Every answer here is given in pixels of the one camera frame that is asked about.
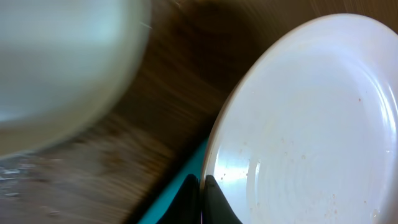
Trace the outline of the white plate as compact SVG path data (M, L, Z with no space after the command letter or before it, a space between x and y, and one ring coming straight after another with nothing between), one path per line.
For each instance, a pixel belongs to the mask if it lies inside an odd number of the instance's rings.
M397 34L357 14L285 34L225 103L203 174L242 223L396 223Z
M1 155L65 141L102 118L136 76L144 0L1 1Z

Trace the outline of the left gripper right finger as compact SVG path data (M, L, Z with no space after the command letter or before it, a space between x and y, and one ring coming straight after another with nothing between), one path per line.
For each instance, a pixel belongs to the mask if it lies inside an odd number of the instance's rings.
M217 181L207 175L203 189L203 224L242 224L230 207Z

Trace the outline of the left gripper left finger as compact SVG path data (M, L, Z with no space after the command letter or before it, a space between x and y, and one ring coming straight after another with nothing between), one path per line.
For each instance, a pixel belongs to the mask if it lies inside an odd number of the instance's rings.
M200 215L199 180L189 174L157 224L198 224Z

